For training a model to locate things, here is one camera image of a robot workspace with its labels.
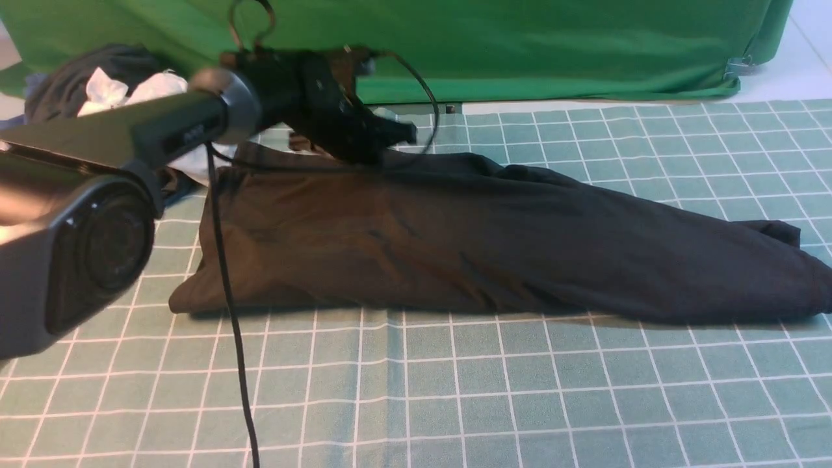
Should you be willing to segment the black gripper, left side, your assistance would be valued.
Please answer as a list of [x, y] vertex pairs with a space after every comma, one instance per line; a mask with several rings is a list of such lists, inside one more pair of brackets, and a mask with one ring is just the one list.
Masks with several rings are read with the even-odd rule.
[[378, 116], [336, 83], [323, 51], [258, 49], [241, 56], [240, 76], [259, 105], [255, 130], [288, 125], [342, 162], [374, 166], [384, 146], [416, 145], [418, 127]]

